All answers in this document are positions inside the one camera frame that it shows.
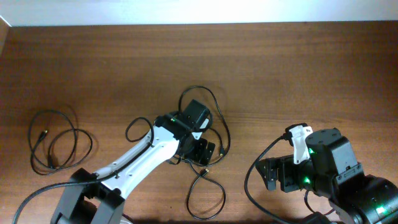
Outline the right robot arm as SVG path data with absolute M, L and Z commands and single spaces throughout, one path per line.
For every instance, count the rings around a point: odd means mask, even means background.
M 281 137 L 308 158 L 293 155 L 260 159 L 255 168 L 267 190 L 280 183 L 285 193 L 313 192 L 328 199 L 344 223 L 397 223 L 397 186 L 382 177 L 365 175 L 349 140 L 336 128 L 311 131 L 302 124 Z

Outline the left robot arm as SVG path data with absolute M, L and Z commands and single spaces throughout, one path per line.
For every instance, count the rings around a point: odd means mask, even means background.
M 51 223 L 121 223 L 130 193 L 161 163 L 206 167 L 215 148 L 202 134 L 212 125 L 210 110 L 192 100 L 183 111 L 159 116 L 136 145 L 106 167 L 77 170 L 65 187 Z

